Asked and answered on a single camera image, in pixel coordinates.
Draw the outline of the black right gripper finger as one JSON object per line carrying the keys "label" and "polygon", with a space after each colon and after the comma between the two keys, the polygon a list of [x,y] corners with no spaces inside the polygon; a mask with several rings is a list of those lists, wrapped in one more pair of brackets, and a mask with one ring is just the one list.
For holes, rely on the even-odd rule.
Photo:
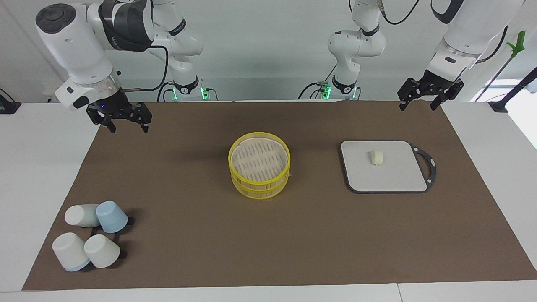
{"label": "black right gripper finger", "polygon": [[107,128],[111,133],[116,132],[116,126],[112,121],[113,115],[101,115],[96,105],[88,105],[86,108],[86,113],[95,125],[103,126]]}
{"label": "black right gripper finger", "polygon": [[136,104],[131,104],[130,107],[126,107],[125,115],[129,122],[139,124],[143,132],[148,132],[153,115],[144,102],[138,102]]}

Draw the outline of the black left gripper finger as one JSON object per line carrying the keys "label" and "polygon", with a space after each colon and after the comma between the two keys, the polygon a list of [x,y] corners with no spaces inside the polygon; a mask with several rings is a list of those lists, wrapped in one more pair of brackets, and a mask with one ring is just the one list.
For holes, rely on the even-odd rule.
{"label": "black left gripper finger", "polygon": [[404,111],[411,101],[422,97],[424,89],[426,89],[426,81],[415,80],[412,77],[407,78],[398,90],[399,109]]}
{"label": "black left gripper finger", "polygon": [[457,80],[452,86],[450,86],[445,91],[439,91],[438,95],[431,102],[431,110],[435,111],[443,102],[452,101],[458,96],[459,92],[464,87],[464,82],[462,80]]}

